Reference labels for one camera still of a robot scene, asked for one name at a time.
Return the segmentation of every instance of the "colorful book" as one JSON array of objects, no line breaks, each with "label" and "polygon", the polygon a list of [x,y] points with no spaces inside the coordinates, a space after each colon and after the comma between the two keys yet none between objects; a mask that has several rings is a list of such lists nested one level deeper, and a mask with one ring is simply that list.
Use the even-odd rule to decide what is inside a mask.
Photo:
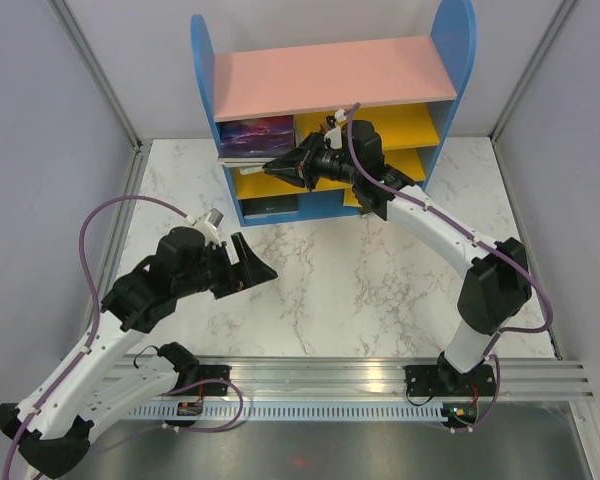
[{"label": "colorful book", "polygon": [[294,147],[293,115],[231,120],[219,125],[220,158],[272,158]]}]

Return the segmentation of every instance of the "white wall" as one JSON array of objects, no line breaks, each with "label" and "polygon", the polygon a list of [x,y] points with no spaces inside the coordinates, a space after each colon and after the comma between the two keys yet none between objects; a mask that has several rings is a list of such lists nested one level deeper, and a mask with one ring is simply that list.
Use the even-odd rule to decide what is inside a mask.
[{"label": "white wall", "polygon": [[[474,0],[477,59],[453,133],[491,132],[560,1]],[[189,138],[210,136],[191,60],[192,14],[205,16],[216,52],[229,52],[426,34],[439,1],[67,3],[138,134],[142,138]]]},{"label": "white wall", "polygon": [[579,2],[498,144],[558,346],[600,405],[600,0]]},{"label": "white wall", "polygon": [[[80,225],[120,194],[130,158],[46,1],[0,0],[0,403],[28,395],[77,338]],[[94,267],[109,226],[88,233]],[[0,433],[0,471],[8,444]]]}]

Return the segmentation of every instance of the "yellow shelf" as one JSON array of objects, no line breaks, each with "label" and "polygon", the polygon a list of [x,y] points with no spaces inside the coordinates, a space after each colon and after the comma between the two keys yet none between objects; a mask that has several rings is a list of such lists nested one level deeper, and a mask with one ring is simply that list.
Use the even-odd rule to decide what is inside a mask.
[{"label": "yellow shelf", "polygon": [[[264,172],[242,175],[238,169],[233,171],[236,197],[239,200],[247,198],[275,197],[278,195],[293,195],[298,193],[308,193],[304,188],[294,187],[288,183],[270,177]],[[327,190],[342,190],[349,185],[341,182],[333,182],[327,179],[321,179],[314,192],[325,192]]]},{"label": "yellow shelf", "polygon": [[[330,111],[296,115],[296,124],[302,138],[320,130],[320,124],[325,121],[325,117],[333,113]],[[424,103],[361,108],[356,112],[355,118],[373,123],[376,132],[382,137],[382,149],[385,151],[431,147],[440,142]]]},{"label": "yellow shelf", "polygon": [[342,202],[342,205],[344,205],[345,207],[359,207],[360,206],[360,204],[358,203],[358,199],[353,194],[353,190],[351,188],[347,188],[344,191],[344,201]]},{"label": "yellow shelf", "polygon": [[[386,164],[397,168],[416,182],[422,182],[426,178],[426,173],[424,168],[422,168],[422,162],[415,149],[392,150],[390,152],[385,152],[384,157]],[[344,201],[342,204],[345,207],[360,206],[351,188],[347,188],[344,191]]]},{"label": "yellow shelf", "polygon": [[423,182],[427,178],[427,174],[424,168],[422,168],[422,162],[415,148],[384,152],[384,163],[397,168],[416,182]]}]

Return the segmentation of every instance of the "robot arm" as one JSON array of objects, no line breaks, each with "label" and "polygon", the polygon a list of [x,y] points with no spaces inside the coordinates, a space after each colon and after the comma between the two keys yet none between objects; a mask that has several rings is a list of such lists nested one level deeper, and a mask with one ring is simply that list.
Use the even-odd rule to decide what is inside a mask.
[{"label": "robot arm", "polygon": [[[347,133],[338,126],[337,122],[344,118],[342,111],[327,117],[320,132],[309,134],[296,149],[268,162],[263,170],[309,190],[321,178],[352,185],[363,212],[373,212],[383,220],[408,228],[464,279],[458,300],[462,321],[451,344],[438,359],[438,377],[453,393],[483,362],[493,336],[531,297],[528,282],[504,261],[478,248],[477,242],[499,250],[527,270],[524,246],[513,238],[497,242],[438,207],[411,178],[384,163],[382,140],[373,125],[354,120],[351,140],[363,168],[375,180],[418,203],[394,196],[367,180],[354,165]],[[473,240],[459,233],[448,220],[471,232]]]},{"label": "robot arm", "polygon": [[[231,236],[239,261],[231,263],[216,229],[221,219],[222,214],[212,210],[193,227],[172,229],[160,240],[155,255],[118,278],[105,295],[91,346],[85,346],[92,333],[88,331],[31,395],[18,404],[0,405],[0,429],[12,439],[33,414],[18,441],[31,466],[49,478],[61,477],[107,428],[135,407],[197,380],[198,360],[171,343],[159,348],[147,364],[95,390],[131,347],[175,311],[178,299],[207,290],[218,299],[277,278],[239,233]],[[50,396],[36,409],[50,389]]]}]

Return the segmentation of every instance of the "white marble table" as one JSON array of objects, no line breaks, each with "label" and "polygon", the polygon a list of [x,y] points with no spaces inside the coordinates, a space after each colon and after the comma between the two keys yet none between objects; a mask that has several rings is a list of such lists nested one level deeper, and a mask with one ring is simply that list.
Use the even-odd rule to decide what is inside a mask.
[{"label": "white marble table", "polygon": [[[479,231],[517,236],[488,139],[448,139],[427,191]],[[227,240],[241,230],[211,140],[155,141],[140,192],[196,215],[218,208]],[[118,274],[181,224],[138,202]],[[182,299],[143,345],[176,340],[199,355],[435,357],[453,337],[461,279],[410,232],[371,216],[242,231],[279,278],[220,301],[210,293]],[[534,295],[511,325],[541,323]],[[507,334],[495,351],[553,356],[546,333]]]}]

